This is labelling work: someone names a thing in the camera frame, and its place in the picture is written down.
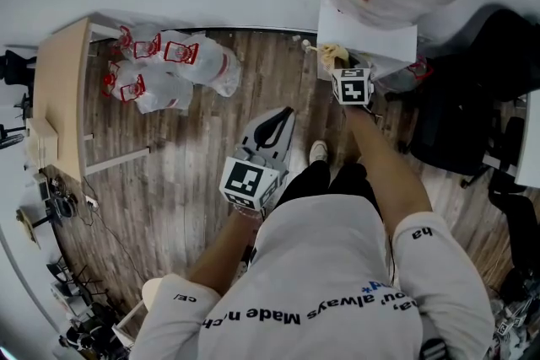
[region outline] white sneaker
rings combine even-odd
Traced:
[[[328,146],[322,140],[313,143],[310,150],[310,165],[315,161],[328,162]]]

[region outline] black pants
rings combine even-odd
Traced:
[[[284,194],[279,198],[276,208],[284,202],[302,196],[343,194],[363,196],[381,214],[366,176],[367,172],[362,164],[346,164],[339,170],[336,178],[330,184],[330,168],[328,164],[324,161],[316,161],[290,182]]]

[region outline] electrical outlet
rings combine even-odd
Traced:
[[[93,210],[97,210],[100,208],[100,205],[98,204],[98,201],[92,198],[91,196],[84,196],[86,199],[86,205],[91,206]]]

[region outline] white t-shirt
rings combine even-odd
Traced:
[[[421,314],[452,358],[482,358],[494,330],[488,296],[443,219],[409,216],[392,243],[401,287],[390,286],[385,230],[367,200],[286,202],[261,226],[249,270],[223,298],[165,277],[130,358],[417,360]]]

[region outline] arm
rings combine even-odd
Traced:
[[[445,221],[431,212],[424,185],[371,117],[362,110],[346,113],[381,217],[393,236],[402,290],[429,317],[452,358],[482,358],[494,319],[476,268]]]
[[[132,349],[132,360],[196,358],[203,321],[230,287],[257,222],[234,211],[188,280],[163,278]]]
[[[397,225],[416,212],[430,212],[424,185],[405,160],[386,141],[368,113],[345,109],[347,124],[362,154],[386,230],[393,235]]]

